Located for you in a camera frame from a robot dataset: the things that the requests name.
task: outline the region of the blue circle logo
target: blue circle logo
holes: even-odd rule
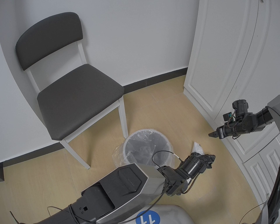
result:
[[[136,224],[159,224],[160,217],[156,212],[149,210],[145,214],[137,218],[135,221]]]

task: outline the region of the beige tile floor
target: beige tile floor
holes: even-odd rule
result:
[[[196,224],[238,224],[257,205],[245,177],[212,128],[183,94],[185,76],[161,82],[124,96],[129,133],[143,128],[162,132],[175,153],[186,158],[194,141],[216,155],[212,169],[199,176],[185,195],[164,197],[160,204],[184,208]],[[13,224],[9,211],[23,223],[48,217],[47,206],[65,208],[80,192],[112,171],[112,151],[124,141],[118,110],[114,110],[70,142],[91,168],[86,170],[65,149],[4,168],[0,183],[0,223]],[[243,222],[253,223],[260,210]]]

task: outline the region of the white plastic wrapper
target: white plastic wrapper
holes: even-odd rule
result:
[[[113,151],[112,157],[116,167],[130,163],[140,163],[157,166],[152,162],[155,152],[167,150],[173,152],[168,139],[154,129],[142,129],[131,134],[121,145]],[[160,166],[175,166],[175,156],[169,152],[155,154],[154,161]]]
[[[197,142],[194,142],[194,144],[193,144],[192,153],[193,153],[193,152],[197,152],[197,153],[199,153],[200,155],[205,155],[205,153],[204,153],[204,151],[203,151],[201,145],[198,144]]]

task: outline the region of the white baseboard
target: white baseboard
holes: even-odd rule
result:
[[[190,94],[190,92],[184,88],[184,94],[185,96],[192,102],[192,104],[197,108],[197,110],[201,113],[201,115],[205,118],[205,120],[210,124],[210,126],[213,128],[213,130],[216,130],[219,124],[216,124],[216,122],[213,120],[213,118],[206,112],[206,110],[200,105],[200,103]],[[231,156],[239,166],[240,170],[242,171],[243,175],[245,176],[248,184],[250,185],[258,204],[263,203],[263,200],[260,196],[259,191],[257,190],[256,185],[254,184],[251,176],[249,175],[247,169],[244,166],[243,161],[241,160],[240,156],[238,153],[235,151],[234,147],[232,144],[229,142],[228,139],[223,139],[222,142],[230,152]]]

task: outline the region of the chair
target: chair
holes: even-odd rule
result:
[[[87,64],[81,40],[79,16],[65,12],[50,16],[30,27],[19,38],[16,54],[35,91],[45,126],[53,140],[59,141],[87,169],[90,166],[68,145],[92,124],[118,107],[123,136],[128,137],[124,88]],[[40,91],[30,66],[49,54],[77,42],[82,65]]]

